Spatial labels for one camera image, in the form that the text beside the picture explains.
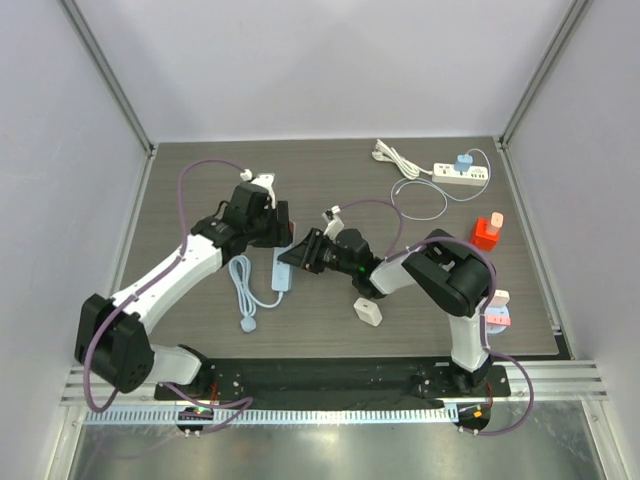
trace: light blue cable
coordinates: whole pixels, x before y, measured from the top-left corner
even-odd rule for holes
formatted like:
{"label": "light blue cable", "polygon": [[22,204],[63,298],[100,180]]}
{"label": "light blue cable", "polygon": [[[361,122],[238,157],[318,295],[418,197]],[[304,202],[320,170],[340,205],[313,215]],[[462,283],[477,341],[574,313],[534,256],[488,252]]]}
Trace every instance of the light blue cable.
{"label": "light blue cable", "polygon": [[267,304],[258,300],[251,290],[249,289],[249,277],[251,276],[251,260],[244,255],[238,255],[233,257],[229,262],[229,274],[231,280],[238,292],[238,307],[240,307],[240,313],[242,314],[242,320],[240,321],[240,327],[246,333],[253,332],[256,329],[255,314],[258,307],[262,308],[275,308],[280,305],[284,292],[278,292],[278,299],[275,303]]}

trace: white power strip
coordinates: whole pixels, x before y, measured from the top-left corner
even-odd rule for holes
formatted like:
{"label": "white power strip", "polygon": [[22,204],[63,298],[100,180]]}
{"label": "white power strip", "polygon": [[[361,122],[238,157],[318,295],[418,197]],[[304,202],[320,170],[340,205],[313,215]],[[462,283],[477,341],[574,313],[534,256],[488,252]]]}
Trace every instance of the white power strip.
{"label": "white power strip", "polygon": [[484,187],[489,181],[489,171],[486,167],[471,166],[466,172],[457,172],[449,163],[434,163],[431,180],[435,183]]}

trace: white wall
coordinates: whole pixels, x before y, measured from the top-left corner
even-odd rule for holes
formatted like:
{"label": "white wall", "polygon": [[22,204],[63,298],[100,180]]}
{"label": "white wall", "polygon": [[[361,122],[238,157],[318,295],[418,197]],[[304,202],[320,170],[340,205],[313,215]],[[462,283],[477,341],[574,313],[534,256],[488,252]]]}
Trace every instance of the white wall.
{"label": "white wall", "polygon": [[501,133],[570,0],[78,0],[155,141]]}
{"label": "white wall", "polygon": [[2,2],[0,65],[0,476],[33,480],[144,154],[57,2]]}
{"label": "white wall", "polygon": [[638,18],[637,0],[593,2],[511,145],[571,343],[596,360],[636,458]]}

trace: gray table surface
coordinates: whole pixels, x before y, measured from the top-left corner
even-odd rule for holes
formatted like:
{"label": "gray table surface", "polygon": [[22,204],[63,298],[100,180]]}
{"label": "gray table surface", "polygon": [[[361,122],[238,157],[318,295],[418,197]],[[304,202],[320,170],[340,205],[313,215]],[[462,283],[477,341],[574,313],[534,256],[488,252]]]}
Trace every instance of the gray table surface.
{"label": "gray table surface", "polygon": [[[490,138],[385,140],[402,155],[426,168],[434,162],[453,163],[459,153],[483,149],[491,160],[487,190],[467,203],[450,202],[447,212],[431,222],[406,221],[400,246],[411,245],[434,228],[468,239],[479,216],[500,211],[505,226],[496,249],[489,254],[498,272],[498,287],[511,294],[512,326],[492,337],[492,346],[513,354],[557,353],[548,315],[500,156]],[[388,199],[401,175],[392,164],[375,162],[374,140],[304,140],[161,144],[151,169],[131,245],[123,286],[164,259],[180,241],[176,180],[180,170],[203,158],[233,159],[254,173],[276,174],[276,195],[290,202],[297,239],[311,227],[324,228],[321,213],[336,204],[362,198]],[[482,162],[480,156],[474,163]],[[218,202],[229,199],[238,183],[237,171],[224,165],[203,165],[185,180],[184,203],[189,225],[210,215]],[[459,197],[473,187],[445,186]],[[408,186],[398,204],[407,215],[439,211],[442,198],[433,189]],[[395,212],[384,205],[365,204],[345,211],[347,227],[361,230],[374,253],[383,255],[398,226]],[[271,302],[272,252],[250,248],[251,286],[258,298]],[[379,301],[382,323],[374,328],[360,321],[353,309],[358,298],[350,278],[331,271],[313,275],[294,272],[293,289],[273,310],[259,309],[258,328],[251,334],[239,326],[236,292],[225,267],[205,279],[166,314],[151,335],[154,343],[189,345],[212,357],[345,357],[446,355],[451,338],[446,315],[417,286]]]}

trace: blue plug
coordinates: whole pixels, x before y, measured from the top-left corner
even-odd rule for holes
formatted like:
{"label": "blue plug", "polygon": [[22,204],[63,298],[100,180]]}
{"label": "blue plug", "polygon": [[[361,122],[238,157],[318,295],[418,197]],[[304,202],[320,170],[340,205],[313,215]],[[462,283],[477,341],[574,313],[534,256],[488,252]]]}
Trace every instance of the blue plug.
{"label": "blue plug", "polygon": [[465,155],[458,155],[456,159],[456,164],[453,166],[453,169],[456,172],[466,172],[471,168],[473,164],[473,157],[468,153]]}

